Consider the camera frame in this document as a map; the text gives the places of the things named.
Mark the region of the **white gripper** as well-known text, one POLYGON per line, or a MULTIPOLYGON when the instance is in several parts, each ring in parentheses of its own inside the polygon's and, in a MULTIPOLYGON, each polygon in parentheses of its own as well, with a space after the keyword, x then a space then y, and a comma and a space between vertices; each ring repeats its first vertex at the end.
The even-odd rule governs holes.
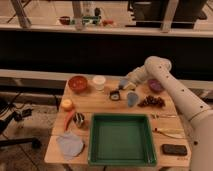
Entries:
POLYGON ((137 82, 131 80, 128 76, 125 76, 124 90, 134 90, 137 86, 137 82))

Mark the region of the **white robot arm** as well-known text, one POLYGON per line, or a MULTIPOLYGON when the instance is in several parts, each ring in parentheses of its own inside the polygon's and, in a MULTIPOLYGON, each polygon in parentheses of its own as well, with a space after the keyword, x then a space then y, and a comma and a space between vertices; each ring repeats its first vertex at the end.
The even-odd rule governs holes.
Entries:
POLYGON ((171 62, 157 56, 148 57, 144 65, 129 72, 126 78, 139 84, 157 79, 176 106, 194 128, 190 171, 213 171, 213 109, 178 81, 171 73, 171 62))

